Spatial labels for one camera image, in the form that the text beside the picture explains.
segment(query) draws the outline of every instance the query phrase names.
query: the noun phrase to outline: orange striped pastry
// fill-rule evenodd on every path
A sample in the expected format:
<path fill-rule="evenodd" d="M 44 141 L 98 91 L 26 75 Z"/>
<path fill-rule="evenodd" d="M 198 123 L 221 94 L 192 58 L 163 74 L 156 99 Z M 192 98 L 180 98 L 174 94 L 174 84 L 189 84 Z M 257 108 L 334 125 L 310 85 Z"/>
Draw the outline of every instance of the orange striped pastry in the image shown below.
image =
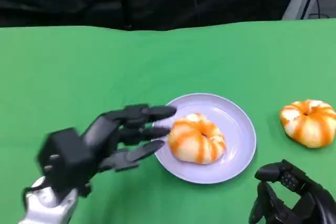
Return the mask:
<path fill-rule="evenodd" d="M 178 159 L 197 164 L 210 164 L 218 160 L 226 148 L 219 128 L 198 113 L 174 123 L 168 144 Z"/>
<path fill-rule="evenodd" d="M 334 140 L 336 113 L 325 102 L 294 102 L 280 111 L 280 119 L 287 135 L 308 148 L 323 147 Z"/>

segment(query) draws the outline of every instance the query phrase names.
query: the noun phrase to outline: green backdrop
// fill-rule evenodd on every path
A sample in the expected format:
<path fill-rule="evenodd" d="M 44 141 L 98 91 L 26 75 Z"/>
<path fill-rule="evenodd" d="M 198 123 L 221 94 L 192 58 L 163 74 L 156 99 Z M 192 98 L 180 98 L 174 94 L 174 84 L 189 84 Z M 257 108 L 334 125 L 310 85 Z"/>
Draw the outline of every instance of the green backdrop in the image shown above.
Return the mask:
<path fill-rule="evenodd" d="M 247 223 L 254 173 L 288 159 L 336 196 L 335 144 L 308 150 L 289 140 L 279 110 L 303 99 L 336 106 L 336 20 L 240 23 L 166 32 L 93 27 L 0 29 L 0 213 L 24 216 L 21 190 L 39 176 L 46 133 L 82 132 L 126 104 L 166 104 L 187 93 L 226 97 L 250 116 L 257 152 L 237 178 L 194 185 L 154 156 L 138 169 L 96 176 L 71 224 Z M 292 206 L 298 197 L 275 187 Z"/>

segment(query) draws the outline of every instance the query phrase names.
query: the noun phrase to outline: pastry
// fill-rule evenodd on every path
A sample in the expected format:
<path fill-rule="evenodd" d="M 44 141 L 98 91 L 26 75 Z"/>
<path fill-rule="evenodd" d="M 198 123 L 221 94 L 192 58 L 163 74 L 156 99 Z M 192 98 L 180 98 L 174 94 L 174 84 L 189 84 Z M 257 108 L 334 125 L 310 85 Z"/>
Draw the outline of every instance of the pastry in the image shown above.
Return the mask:
<path fill-rule="evenodd" d="M 294 102 L 280 111 L 281 123 L 292 139 L 308 148 L 319 148 L 333 142 L 336 113 L 322 101 Z"/>
<path fill-rule="evenodd" d="M 175 157 L 197 164 L 210 164 L 218 160 L 226 149 L 219 128 L 198 113 L 174 123 L 168 144 Z"/>

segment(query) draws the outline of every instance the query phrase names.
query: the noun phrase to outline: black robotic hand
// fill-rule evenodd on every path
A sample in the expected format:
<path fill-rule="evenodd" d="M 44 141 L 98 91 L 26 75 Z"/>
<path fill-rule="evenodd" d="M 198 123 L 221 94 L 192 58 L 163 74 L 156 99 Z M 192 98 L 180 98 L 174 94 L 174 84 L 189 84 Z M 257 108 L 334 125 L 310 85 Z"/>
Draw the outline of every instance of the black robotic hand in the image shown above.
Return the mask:
<path fill-rule="evenodd" d="M 336 202 L 331 194 L 288 161 L 265 165 L 255 177 L 261 182 L 250 213 L 250 224 L 258 223 L 262 217 L 267 224 L 336 224 Z M 267 182 L 280 182 L 301 198 L 290 209 Z"/>
<path fill-rule="evenodd" d="M 154 140 L 129 150 L 118 149 L 118 143 L 137 145 L 169 134 L 164 127 L 146 124 L 169 118 L 176 113 L 171 106 L 149 107 L 147 104 L 126 106 L 123 110 L 101 114 L 79 135 L 74 128 L 50 133 L 38 154 L 38 162 L 45 177 L 38 188 L 51 187 L 59 201 L 76 188 L 79 195 L 90 192 L 90 179 L 99 172 L 135 168 L 139 161 L 160 149 L 164 142 Z"/>

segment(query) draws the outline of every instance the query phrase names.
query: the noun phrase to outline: orange glaze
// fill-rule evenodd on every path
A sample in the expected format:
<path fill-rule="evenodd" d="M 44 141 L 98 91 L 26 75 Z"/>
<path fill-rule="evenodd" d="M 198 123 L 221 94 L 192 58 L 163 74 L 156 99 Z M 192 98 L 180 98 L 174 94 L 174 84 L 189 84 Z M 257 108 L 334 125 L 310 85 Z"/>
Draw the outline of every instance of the orange glaze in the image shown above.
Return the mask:
<path fill-rule="evenodd" d="M 226 148 L 219 128 L 198 113 L 174 123 L 168 144 L 177 158 L 197 164 L 218 160 Z"/>
<path fill-rule="evenodd" d="M 323 147 L 333 142 L 336 113 L 322 101 L 294 102 L 280 111 L 280 120 L 292 139 L 309 148 Z"/>

